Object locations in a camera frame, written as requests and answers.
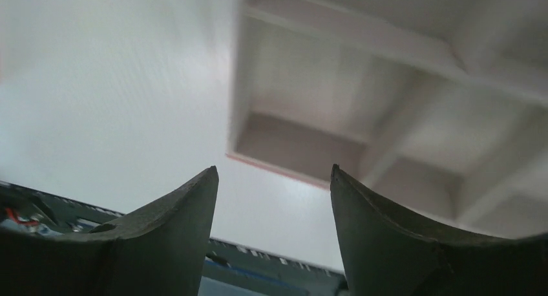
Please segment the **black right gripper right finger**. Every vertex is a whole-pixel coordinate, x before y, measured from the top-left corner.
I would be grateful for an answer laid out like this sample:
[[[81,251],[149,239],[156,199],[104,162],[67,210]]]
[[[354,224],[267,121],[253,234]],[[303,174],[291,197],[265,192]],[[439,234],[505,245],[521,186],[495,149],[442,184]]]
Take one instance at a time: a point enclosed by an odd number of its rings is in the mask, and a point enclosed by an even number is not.
[[[547,235],[507,239],[425,217],[332,167],[351,295],[546,295]]]

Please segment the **pink jewelry drawer tray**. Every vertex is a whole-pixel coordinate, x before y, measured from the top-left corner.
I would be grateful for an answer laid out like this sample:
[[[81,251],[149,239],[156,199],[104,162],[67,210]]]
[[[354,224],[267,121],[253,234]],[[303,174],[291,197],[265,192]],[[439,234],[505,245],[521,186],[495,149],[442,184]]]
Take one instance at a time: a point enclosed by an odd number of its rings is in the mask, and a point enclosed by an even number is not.
[[[240,0],[236,50],[230,158],[547,231],[547,0]]]

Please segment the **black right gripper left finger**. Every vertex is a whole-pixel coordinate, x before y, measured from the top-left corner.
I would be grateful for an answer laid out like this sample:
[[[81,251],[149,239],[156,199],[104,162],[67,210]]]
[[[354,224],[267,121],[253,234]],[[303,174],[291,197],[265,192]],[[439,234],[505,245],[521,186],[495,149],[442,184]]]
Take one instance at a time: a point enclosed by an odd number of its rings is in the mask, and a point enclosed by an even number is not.
[[[196,295],[218,191],[209,167],[88,233],[1,230],[2,295]]]

